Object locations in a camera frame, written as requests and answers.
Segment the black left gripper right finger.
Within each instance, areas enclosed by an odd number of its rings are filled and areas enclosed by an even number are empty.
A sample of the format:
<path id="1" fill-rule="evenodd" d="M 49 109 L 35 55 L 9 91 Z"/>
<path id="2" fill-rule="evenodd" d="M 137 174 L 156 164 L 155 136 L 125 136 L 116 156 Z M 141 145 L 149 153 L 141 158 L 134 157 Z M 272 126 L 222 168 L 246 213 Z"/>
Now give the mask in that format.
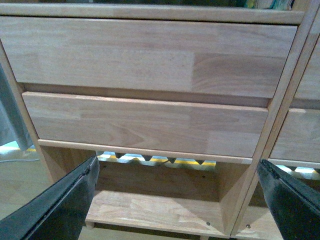
<path id="1" fill-rule="evenodd" d="M 264 200 L 284 240 L 320 238 L 320 192 L 261 159 L 257 175 Z"/>

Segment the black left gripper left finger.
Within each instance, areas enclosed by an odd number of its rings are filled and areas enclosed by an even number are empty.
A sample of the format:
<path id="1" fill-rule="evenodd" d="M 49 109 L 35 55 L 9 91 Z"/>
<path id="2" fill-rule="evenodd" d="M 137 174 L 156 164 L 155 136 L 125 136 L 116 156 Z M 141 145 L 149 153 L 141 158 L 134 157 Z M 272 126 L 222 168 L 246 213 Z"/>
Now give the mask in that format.
<path id="1" fill-rule="evenodd" d="M 91 156 L 0 221 L 2 240 L 77 240 L 95 195 L 99 160 Z"/>

